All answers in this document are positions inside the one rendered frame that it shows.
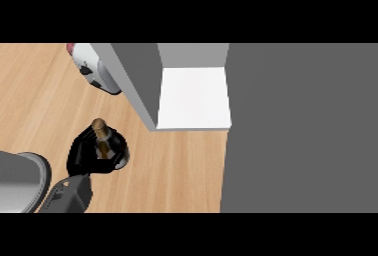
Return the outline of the dark grey cabinet door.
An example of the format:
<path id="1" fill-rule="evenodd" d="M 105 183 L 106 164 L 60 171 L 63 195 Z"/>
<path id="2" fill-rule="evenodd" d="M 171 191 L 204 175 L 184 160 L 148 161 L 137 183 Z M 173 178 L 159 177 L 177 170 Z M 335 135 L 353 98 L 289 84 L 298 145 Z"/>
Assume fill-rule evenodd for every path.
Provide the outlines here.
<path id="1" fill-rule="evenodd" d="M 378 44 L 235 44 L 226 212 L 378 212 Z"/>

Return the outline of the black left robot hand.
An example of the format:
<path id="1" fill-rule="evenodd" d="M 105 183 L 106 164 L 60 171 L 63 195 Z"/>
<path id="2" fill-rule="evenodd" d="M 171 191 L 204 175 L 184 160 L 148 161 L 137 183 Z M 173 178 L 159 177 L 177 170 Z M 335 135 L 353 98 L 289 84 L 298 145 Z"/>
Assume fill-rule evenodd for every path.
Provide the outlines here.
<path id="1" fill-rule="evenodd" d="M 71 176 L 91 173 L 108 174 L 118 169 L 121 162 L 128 162 L 130 152 L 127 141 L 114 128 L 109 131 L 109 146 L 115 153 L 109 159 L 97 158 L 96 134 L 91 127 L 87 127 L 74 139 L 66 160 L 66 170 Z"/>

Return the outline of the brown wine bottle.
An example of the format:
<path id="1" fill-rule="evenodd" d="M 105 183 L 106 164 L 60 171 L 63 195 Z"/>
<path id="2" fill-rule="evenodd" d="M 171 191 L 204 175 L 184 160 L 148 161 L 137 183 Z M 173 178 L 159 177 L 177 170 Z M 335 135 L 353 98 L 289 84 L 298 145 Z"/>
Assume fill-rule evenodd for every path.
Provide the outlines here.
<path id="1" fill-rule="evenodd" d="M 130 153 L 122 135 L 111 128 L 103 119 L 96 118 L 91 122 L 96 134 L 96 154 L 99 159 L 111 159 L 118 152 L 124 154 L 115 169 L 119 170 L 128 163 Z"/>

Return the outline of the white and red appliance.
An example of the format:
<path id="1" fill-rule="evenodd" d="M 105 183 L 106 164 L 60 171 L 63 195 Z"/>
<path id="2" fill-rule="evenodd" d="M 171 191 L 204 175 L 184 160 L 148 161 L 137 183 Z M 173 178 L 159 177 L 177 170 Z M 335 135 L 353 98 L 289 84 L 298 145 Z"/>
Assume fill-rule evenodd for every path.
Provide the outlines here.
<path id="1" fill-rule="evenodd" d="M 91 44 L 68 43 L 66 51 L 78 68 L 80 74 L 84 76 L 88 84 L 111 95 L 118 95 L 121 93 L 121 89 L 105 64 L 102 63 Z"/>

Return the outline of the grey open cabinet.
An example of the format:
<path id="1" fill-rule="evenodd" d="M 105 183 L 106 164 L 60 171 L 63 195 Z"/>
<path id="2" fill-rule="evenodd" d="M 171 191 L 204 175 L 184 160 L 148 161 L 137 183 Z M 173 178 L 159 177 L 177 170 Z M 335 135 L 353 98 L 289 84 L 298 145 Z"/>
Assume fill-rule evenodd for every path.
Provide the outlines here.
<path id="1" fill-rule="evenodd" d="M 226 43 L 94 43 L 91 47 L 150 131 L 232 127 Z"/>

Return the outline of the grey round pot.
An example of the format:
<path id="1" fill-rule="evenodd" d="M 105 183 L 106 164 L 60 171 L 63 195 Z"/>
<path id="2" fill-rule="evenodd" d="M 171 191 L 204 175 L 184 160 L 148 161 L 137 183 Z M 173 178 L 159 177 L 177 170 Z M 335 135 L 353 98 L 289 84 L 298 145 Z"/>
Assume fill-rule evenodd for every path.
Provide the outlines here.
<path id="1" fill-rule="evenodd" d="M 41 155 L 0 151 L 0 213 L 32 213 L 50 181 L 50 164 Z"/>

